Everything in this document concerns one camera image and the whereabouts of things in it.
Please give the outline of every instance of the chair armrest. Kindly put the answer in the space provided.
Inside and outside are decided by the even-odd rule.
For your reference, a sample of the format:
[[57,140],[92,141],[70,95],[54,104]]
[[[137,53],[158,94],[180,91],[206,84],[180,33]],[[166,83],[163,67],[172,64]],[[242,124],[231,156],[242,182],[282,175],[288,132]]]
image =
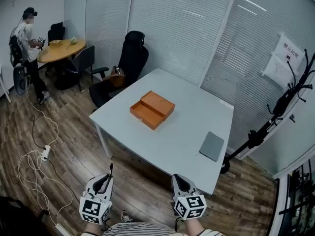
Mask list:
[[120,73],[114,73],[114,74],[111,74],[105,78],[102,78],[103,81],[108,81],[110,80],[111,78],[114,78],[114,77],[125,77],[126,75],[125,74],[120,74]]
[[92,74],[106,72],[106,71],[109,71],[108,67],[101,67],[101,68],[98,68],[98,69],[93,69],[92,70]]

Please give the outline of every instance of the wall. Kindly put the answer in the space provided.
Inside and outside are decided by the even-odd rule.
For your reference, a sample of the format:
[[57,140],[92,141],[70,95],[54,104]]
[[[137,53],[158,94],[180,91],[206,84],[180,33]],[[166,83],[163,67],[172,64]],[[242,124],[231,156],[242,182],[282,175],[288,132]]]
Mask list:
[[0,59],[2,60],[2,76],[7,88],[13,86],[9,38],[27,7],[34,7],[38,12],[38,16],[34,19],[34,38],[43,37],[48,40],[47,32],[50,26],[63,21],[64,18],[64,0],[0,0]]
[[85,39],[86,0],[64,0],[65,37]]
[[[303,50],[315,51],[314,3],[310,0],[234,0],[222,38],[202,88],[234,106],[228,150],[248,140],[250,130],[259,130],[271,118],[284,90],[262,76],[280,32]],[[303,59],[296,75],[304,71]],[[287,108],[294,105],[295,99]]]
[[309,90],[306,103],[298,101],[295,121],[286,123],[258,147],[250,157],[272,175],[286,168],[315,144],[315,90]]
[[94,69],[118,65],[131,0],[86,0],[86,41],[95,46]]
[[148,60],[140,76],[157,67],[198,85],[224,28],[231,0],[132,0],[128,31],[143,32]]

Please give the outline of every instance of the black office chair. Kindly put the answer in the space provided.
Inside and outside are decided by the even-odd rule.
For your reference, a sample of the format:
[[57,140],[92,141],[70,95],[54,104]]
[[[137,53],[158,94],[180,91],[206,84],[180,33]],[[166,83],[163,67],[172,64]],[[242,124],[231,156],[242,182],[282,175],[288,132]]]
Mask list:
[[[118,67],[126,75],[123,87],[115,87],[110,80],[99,82],[90,87],[92,101],[98,108],[137,81],[149,56],[148,50],[143,46],[144,37],[145,34],[135,30],[130,31],[125,36],[122,55],[118,64]],[[99,72],[103,72],[102,68],[93,70],[93,74]]]
[[48,31],[48,45],[53,40],[63,40],[64,32],[65,27],[62,22],[51,25]]
[[93,82],[93,74],[100,73],[102,77],[105,77],[104,71],[108,71],[107,67],[102,67],[93,70],[93,64],[95,62],[95,46],[89,46],[83,49],[71,62],[67,62],[66,69],[74,74],[78,75],[78,86],[81,91],[80,78],[82,72],[85,71],[88,67],[91,69],[91,80]]

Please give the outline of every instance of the striped shirt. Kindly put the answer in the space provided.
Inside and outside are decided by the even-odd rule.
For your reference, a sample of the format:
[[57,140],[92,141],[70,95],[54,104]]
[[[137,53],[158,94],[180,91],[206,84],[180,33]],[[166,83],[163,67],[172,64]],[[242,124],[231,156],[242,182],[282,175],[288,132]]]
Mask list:
[[[85,232],[82,236],[94,236]],[[103,236],[186,236],[163,225],[151,223],[119,223],[108,228]],[[198,236],[224,236],[209,229],[203,230]]]

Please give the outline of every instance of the white wall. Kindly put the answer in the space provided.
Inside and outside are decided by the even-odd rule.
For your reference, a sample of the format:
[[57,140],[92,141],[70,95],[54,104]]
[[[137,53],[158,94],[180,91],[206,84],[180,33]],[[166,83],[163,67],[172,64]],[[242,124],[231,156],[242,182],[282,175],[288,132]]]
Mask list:
[[27,7],[34,7],[38,12],[38,16],[34,19],[34,38],[43,37],[48,40],[47,32],[50,26],[63,22],[64,19],[64,0],[0,0],[0,59],[2,60],[3,80],[7,88],[13,86],[9,38]]
[[[315,77],[311,83],[315,87]],[[306,103],[301,100],[297,103],[296,123],[286,121],[250,155],[272,175],[285,169],[315,144],[315,89],[309,90],[305,99]]]
[[65,38],[85,39],[86,0],[64,0]]

